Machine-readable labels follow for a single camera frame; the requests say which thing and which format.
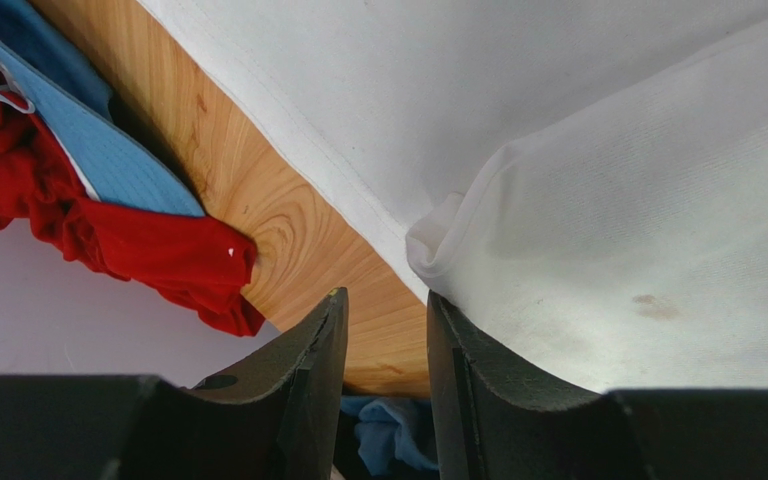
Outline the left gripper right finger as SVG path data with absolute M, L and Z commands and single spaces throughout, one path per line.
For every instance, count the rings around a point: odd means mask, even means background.
M 524 360 L 438 294 L 427 346 L 444 479 L 768 479 L 768 390 L 594 393 Z

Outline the white printed t-shirt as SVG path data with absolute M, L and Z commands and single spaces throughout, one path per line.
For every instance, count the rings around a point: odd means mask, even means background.
M 768 1 L 148 1 L 415 292 L 595 392 L 768 388 Z

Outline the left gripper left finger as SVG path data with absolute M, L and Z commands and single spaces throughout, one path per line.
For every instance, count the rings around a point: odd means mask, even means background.
M 0 479 L 326 479 L 348 293 L 192 388 L 156 375 L 0 375 Z

